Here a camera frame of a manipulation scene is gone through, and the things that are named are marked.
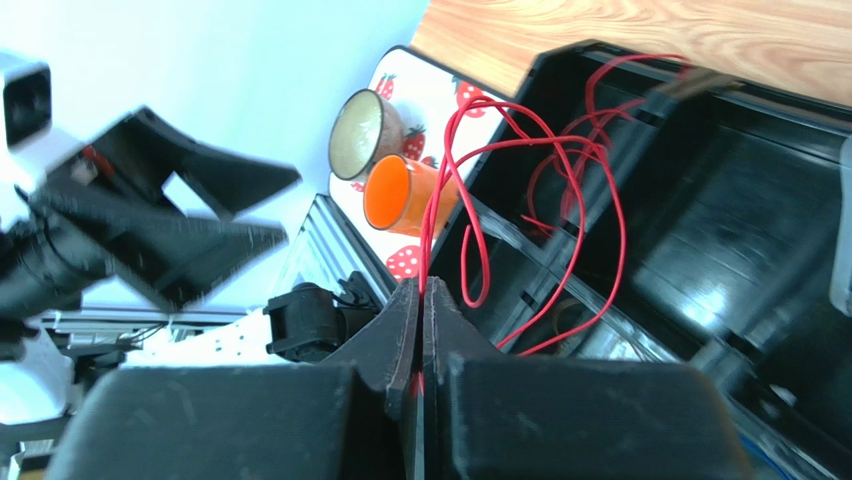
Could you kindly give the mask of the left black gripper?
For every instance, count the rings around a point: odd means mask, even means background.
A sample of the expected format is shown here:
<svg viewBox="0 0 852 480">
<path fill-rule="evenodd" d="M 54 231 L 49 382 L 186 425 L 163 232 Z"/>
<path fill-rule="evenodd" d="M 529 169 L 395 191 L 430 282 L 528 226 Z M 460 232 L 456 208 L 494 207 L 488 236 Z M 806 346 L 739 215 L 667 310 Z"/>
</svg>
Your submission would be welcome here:
<svg viewBox="0 0 852 480">
<path fill-rule="evenodd" d="M 274 224 L 134 214 L 172 212 L 163 185 L 173 175 L 222 220 L 301 181 L 292 166 L 200 143 L 139 108 L 35 191 L 16 191 L 30 216 L 1 236 L 2 346 L 34 337 L 30 318 L 79 310 L 84 290 L 114 276 L 161 311 L 179 312 L 286 240 Z"/>
</svg>

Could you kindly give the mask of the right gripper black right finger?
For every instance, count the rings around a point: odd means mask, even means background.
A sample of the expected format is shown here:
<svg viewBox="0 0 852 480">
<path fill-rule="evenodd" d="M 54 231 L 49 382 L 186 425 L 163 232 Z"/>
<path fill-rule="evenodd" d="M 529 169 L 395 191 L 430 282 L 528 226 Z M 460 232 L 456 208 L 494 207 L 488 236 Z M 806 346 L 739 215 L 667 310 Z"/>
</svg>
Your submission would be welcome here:
<svg viewBox="0 0 852 480">
<path fill-rule="evenodd" d="M 443 443 L 450 438 L 444 425 L 449 419 L 446 375 L 450 357 L 456 354 L 471 358 L 499 351 L 464 318 L 446 283 L 438 277 L 429 277 L 425 282 L 421 324 L 424 474 L 427 479 L 442 479 Z"/>
</svg>

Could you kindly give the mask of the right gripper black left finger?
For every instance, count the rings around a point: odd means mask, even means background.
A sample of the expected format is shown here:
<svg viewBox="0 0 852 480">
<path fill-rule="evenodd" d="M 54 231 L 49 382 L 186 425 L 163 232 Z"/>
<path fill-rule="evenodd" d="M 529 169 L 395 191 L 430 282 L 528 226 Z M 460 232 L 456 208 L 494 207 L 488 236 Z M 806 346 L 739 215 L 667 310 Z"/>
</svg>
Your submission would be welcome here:
<svg viewBox="0 0 852 480">
<path fill-rule="evenodd" d="M 323 361 L 353 373 L 342 479 L 416 477 L 420 306 L 418 280 L 403 280 L 382 311 Z"/>
</svg>

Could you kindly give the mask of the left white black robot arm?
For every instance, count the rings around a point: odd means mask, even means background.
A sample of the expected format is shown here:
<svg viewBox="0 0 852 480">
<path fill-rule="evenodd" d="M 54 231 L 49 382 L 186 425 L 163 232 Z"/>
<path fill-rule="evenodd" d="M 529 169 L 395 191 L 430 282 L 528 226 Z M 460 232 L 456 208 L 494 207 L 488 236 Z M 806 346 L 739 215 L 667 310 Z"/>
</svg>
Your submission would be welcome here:
<svg viewBox="0 0 852 480">
<path fill-rule="evenodd" d="M 27 214 L 1 233 L 1 422 L 68 409 L 74 363 L 37 320 L 81 308 L 121 280 L 174 315 L 203 300 L 287 235 L 239 215 L 297 185 L 292 166 L 196 141 L 147 107 L 49 163 Z"/>
</svg>

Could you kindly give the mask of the orange translucent cup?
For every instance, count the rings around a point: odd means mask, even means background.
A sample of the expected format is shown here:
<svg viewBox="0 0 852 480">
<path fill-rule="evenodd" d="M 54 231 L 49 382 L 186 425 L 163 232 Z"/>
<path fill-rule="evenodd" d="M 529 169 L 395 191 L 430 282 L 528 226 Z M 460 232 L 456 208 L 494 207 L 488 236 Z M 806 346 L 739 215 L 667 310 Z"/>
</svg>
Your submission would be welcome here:
<svg viewBox="0 0 852 480">
<path fill-rule="evenodd" d="M 376 230 L 419 237 L 437 181 L 434 167 L 399 155 L 382 158 L 364 187 L 367 223 Z"/>
</svg>

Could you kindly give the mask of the white strawberry pattern tray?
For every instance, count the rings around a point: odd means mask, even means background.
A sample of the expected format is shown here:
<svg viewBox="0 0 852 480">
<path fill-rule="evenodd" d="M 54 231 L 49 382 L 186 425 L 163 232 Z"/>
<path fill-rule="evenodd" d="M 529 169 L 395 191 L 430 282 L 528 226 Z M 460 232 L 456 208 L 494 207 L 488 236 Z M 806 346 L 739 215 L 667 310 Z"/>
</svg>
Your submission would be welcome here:
<svg viewBox="0 0 852 480">
<path fill-rule="evenodd" d="M 403 138 L 394 152 L 423 165 L 427 173 L 440 166 L 446 125 L 466 99 L 477 95 L 505 99 L 403 47 L 385 54 L 368 89 L 392 105 L 401 119 Z M 367 178 L 365 171 L 351 179 L 332 174 L 330 194 L 379 259 L 379 272 L 388 274 L 391 284 L 396 285 L 418 274 L 420 236 L 369 225 L 363 207 Z"/>
</svg>

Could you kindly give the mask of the beige ceramic bowl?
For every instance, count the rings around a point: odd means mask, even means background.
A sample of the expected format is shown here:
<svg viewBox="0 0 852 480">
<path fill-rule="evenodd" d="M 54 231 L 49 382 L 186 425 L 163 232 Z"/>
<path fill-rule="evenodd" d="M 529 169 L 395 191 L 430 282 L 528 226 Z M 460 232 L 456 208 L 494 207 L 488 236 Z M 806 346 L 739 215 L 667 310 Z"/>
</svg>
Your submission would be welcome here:
<svg viewBox="0 0 852 480">
<path fill-rule="evenodd" d="M 329 165 L 340 180 L 362 180 L 388 155 L 401 154 L 404 123 L 397 109 L 370 89 L 342 106 L 329 139 Z"/>
</svg>

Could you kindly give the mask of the black six-compartment tray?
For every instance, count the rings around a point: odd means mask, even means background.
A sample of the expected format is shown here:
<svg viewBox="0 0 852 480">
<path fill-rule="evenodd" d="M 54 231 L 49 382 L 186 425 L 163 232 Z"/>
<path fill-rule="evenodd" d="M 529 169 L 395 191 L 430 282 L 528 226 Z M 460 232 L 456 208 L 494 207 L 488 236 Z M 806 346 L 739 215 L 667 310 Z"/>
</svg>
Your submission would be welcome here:
<svg viewBox="0 0 852 480">
<path fill-rule="evenodd" d="M 464 316 L 509 348 L 681 360 L 724 390 L 742 430 L 792 477 L 851 475 L 851 320 L 829 285 L 849 257 L 844 105 L 594 40 L 552 50 L 518 94 L 554 130 L 609 139 L 614 207 L 596 164 L 570 185 L 548 146 L 485 155 L 468 188 L 487 233 L 486 303 Z M 582 250 L 573 255 L 575 240 Z"/>
</svg>

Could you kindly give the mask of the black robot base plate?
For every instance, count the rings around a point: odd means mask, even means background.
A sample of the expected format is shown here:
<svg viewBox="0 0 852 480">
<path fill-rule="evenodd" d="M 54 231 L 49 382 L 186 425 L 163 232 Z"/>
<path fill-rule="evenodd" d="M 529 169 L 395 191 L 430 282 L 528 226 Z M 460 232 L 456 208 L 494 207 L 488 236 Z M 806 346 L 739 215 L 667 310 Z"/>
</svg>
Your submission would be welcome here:
<svg viewBox="0 0 852 480">
<path fill-rule="evenodd" d="M 378 315 L 396 285 L 337 203 L 315 196 L 263 309 L 266 351 L 292 362 L 323 360 Z"/>
</svg>

